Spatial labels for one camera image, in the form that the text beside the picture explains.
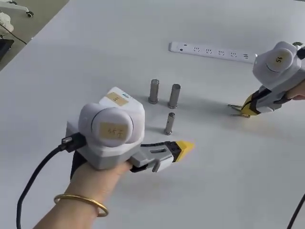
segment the metal cylinder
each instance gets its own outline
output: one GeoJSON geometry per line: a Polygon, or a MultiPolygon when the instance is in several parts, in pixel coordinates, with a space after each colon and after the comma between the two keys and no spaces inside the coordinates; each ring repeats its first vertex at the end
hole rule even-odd
{"type": "Polygon", "coordinates": [[[181,86],[179,84],[173,84],[170,101],[168,102],[168,107],[175,109],[178,105],[178,98],[181,86]]]}
{"type": "Polygon", "coordinates": [[[156,104],[159,101],[158,92],[159,92],[159,80],[153,79],[151,81],[151,91],[148,97],[149,103],[156,104]]]}
{"type": "Polygon", "coordinates": [[[175,113],[171,112],[168,114],[166,127],[164,129],[164,133],[166,135],[171,135],[173,132],[173,121],[175,120],[175,113]]]}

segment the bracelet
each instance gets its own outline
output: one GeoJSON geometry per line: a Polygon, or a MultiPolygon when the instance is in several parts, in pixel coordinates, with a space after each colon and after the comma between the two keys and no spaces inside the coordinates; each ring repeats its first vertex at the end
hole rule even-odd
{"type": "Polygon", "coordinates": [[[103,204],[97,202],[94,199],[77,196],[77,195],[59,194],[56,197],[54,197],[54,203],[57,204],[60,201],[60,199],[75,199],[75,200],[85,202],[87,204],[91,204],[95,207],[98,207],[99,209],[102,209],[104,212],[100,212],[97,217],[105,217],[109,214],[108,209],[103,204]]]}

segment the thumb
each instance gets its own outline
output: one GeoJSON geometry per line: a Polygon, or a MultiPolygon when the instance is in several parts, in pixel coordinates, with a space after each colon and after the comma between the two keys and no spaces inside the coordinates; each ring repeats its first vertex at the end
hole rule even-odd
{"type": "Polygon", "coordinates": [[[293,99],[299,95],[305,96],[305,81],[302,81],[286,93],[287,99],[293,99]]]}

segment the handwritten label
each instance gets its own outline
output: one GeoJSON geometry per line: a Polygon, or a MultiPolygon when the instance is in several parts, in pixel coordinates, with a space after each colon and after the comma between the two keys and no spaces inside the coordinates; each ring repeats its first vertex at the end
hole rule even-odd
{"type": "Polygon", "coordinates": [[[117,123],[100,123],[100,137],[104,139],[125,140],[128,126],[117,123]]]}
{"type": "Polygon", "coordinates": [[[128,103],[128,101],[126,99],[124,99],[123,97],[121,97],[120,95],[118,95],[115,92],[111,92],[108,95],[106,95],[106,97],[112,101],[114,101],[117,105],[119,106],[123,106],[126,103],[128,103]]]}

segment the power strip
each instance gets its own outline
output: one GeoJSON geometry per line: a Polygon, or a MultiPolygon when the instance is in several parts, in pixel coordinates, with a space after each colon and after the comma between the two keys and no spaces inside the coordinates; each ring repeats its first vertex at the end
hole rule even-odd
{"type": "Polygon", "coordinates": [[[205,44],[188,44],[184,42],[170,43],[170,51],[245,63],[254,63],[257,57],[255,53],[216,48],[205,44]]]}

